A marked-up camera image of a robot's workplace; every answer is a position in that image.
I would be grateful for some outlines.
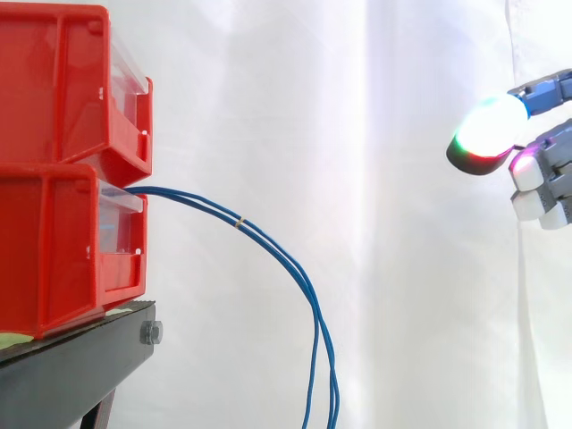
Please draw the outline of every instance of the green light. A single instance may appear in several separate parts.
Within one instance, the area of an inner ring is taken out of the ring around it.
[[[461,123],[455,140],[463,150],[482,157],[495,157],[511,149],[528,121],[526,106],[503,94],[487,98]]]

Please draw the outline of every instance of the blue wire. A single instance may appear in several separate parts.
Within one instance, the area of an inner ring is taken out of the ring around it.
[[[180,190],[160,188],[154,186],[133,187],[133,188],[128,188],[126,190],[132,194],[149,194],[149,195],[157,195],[163,198],[168,198],[172,201],[176,201],[185,204],[187,206],[191,206],[200,211],[213,215],[232,226],[236,224],[236,222],[233,219],[235,219],[236,221],[240,219],[240,216],[232,212],[232,210],[229,210],[228,208],[220,206],[215,202],[210,201],[209,199],[201,197],[196,194],[190,194],[188,192],[183,192]],[[214,207],[220,212],[227,214],[231,218],[229,218],[225,214],[219,213],[208,207],[202,206],[199,203],[196,203],[189,198],[196,199],[197,201],[200,201],[211,207]],[[261,240],[261,238],[255,233],[253,233],[250,229],[259,234],[259,236],[262,237],[264,240]],[[308,390],[307,390],[306,413],[304,415],[304,422],[302,424],[303,429],[307,428],[307,423],[310,416],[312,391],[314,388],[314,380],[315,380],[315,362],[317,357],[317,345],[318,345],[320,327],[322,327],[324,344],[328,354],[328,360],[330,362],[330,412],[328,414],[327,428],[334,429],[336,427],[340,411],[340,391],[338,387],[337,376],[335,373],[335,355],[333,350],[332,338],[330,336],[330,333],[327,329],[324,318],[322,316],[322,311],[317,301],[317,296],[315,294],[314,286],[312,285],[312,282],[309,280],[306,271],[304,271],[304,268],[298,263],[298,261],[296,261],[296,259],[294,259],[288,252],[286,252],[286,250],[284,250],[274,239],[272,239],[265,232],[260,230],[251,221],[248,220],[243,221],[243,224],[240,225],[239,230],[244,234],[248,235],[252,240],[254,240],[256,243],[262,246],[266,251],[268,251],[281,263],[281,265],[290,273],[290,275],[299,285],[300,289],[302,290],[308,302],[310,303],[310,306],[312,307],[315,331],[314,331],[314,344],[312,348],[312,362],[310,366],[310,380],[308,382]]]

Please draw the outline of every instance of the red storage bin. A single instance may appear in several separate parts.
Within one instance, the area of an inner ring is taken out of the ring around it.
[[[82,163],[118,187],[151,174],[151,80],[95,5],[0,3],[0,162]]]
[[[145,292],[144,198],[88,165],[0,164],[0,200],[0,332],[42,338]]]

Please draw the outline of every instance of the black metal shelf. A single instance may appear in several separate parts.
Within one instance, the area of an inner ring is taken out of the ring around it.
[[[155,321],[155,302],[120,308],[130,311],[0,350],[0,428],[64,429],[90,410],[93,417],[98,404],[154,351],[146,335]]]

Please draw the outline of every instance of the white backdrop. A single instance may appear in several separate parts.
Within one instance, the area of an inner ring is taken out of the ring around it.
[[[147,183],[245,215],[313,279],[339,428],[570,427],[572,231],[520,234],[506,171],[469,177],[444,157],[478,99],[571,64],[566,0],[101,3],[155,83]],[[313,325],[287,273],[158,198],[148,260],[164,342],[110,427],[300,427]],[[320,352],[312,428],[327,419]]]

